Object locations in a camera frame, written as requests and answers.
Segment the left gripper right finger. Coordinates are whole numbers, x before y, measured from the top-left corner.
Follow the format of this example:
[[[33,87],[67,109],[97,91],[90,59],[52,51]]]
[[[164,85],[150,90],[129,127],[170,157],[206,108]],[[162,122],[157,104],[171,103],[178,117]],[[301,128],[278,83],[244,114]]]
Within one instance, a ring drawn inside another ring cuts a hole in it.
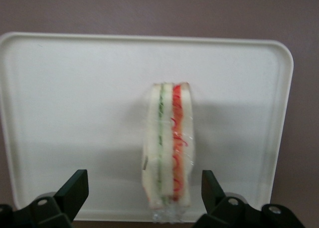
[[[228,196],[211,170],[203,170],[201,196],[206,209],[197,228],[303,228],[287,207],[265,204],[257,210],[236,196]]]

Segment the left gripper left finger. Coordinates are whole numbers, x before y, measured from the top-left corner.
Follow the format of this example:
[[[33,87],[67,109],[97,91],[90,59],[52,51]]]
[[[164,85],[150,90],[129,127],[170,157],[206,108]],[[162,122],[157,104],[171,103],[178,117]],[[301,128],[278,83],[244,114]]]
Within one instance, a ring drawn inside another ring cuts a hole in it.
[[[57,191],[38,196],[26,207],[14,211],[0,206],[2,228],[71,228],[89,195],[88,172],[77,170]]]

